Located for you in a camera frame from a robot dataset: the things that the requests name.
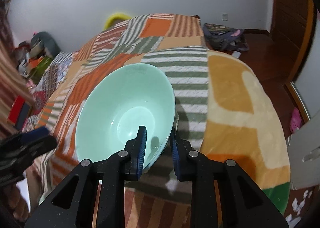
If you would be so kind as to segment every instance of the bed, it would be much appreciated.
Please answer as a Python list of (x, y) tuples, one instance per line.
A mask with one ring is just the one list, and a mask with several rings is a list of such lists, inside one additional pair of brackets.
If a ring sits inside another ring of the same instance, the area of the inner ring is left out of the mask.
[[(44, 192), (78, 164), (76, 123), (90, 92), (108, 74), (131, 63), (152, 64), (166, 73), (182, 138), (210, 159), (235, 159), (284, 213), (290, 166), (270, 99), (246, 64), (208, 50), (198, 18), (174, 14), (121, 22), (79, 51), (54, 59), (37, 86), (36, 114), (25, 127), (46, 126), (59, 143), (33, 165)], [(126, 185), (126, 227), (188, 227), (191, 185), (176, 180), (170, 155), (167, 147), (139, 182)]]

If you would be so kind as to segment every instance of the curtain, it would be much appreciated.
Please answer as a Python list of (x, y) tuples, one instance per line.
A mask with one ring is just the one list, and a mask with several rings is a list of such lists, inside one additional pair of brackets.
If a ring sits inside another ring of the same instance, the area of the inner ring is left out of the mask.
[(32, 95), (29, 93), (25, 80), (19, 75), (9, 54), (14, 45), (9, 23), (6, 17), (4, 3), (0, 2), (0, 139), (16, 130), (7, 122), (11, 106), (15, 98), (20, 95), (31, 105), (34, 104)]

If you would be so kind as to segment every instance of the electrical outlet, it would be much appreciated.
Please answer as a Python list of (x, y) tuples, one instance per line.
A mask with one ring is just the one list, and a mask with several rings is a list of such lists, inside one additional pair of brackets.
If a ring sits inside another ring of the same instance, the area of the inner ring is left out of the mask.
[(228, 14), (222, 13), (222, 20), (228, 20)]

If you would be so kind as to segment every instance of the pink object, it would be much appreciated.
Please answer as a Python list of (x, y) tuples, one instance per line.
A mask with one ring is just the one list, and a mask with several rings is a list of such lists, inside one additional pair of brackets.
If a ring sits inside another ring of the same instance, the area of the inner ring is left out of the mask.
[(290, 131), (291, 133), (295, 133), (297, 129), (301, 128), (302, 119), (300, 116), (300, 112), (297, 108), (293, 109), (290, 121)]

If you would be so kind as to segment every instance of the mint green bowl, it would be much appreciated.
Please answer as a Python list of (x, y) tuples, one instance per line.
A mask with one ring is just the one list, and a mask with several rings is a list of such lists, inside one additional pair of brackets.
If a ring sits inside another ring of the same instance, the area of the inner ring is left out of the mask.
[(167, 76), (149, 64), (129, 64), (104, 78), (84, 103), (76, 127), (79, 162), (107, 159), (147, 128), (143, 168), (164, 150), (172, 129), (175, 100)]

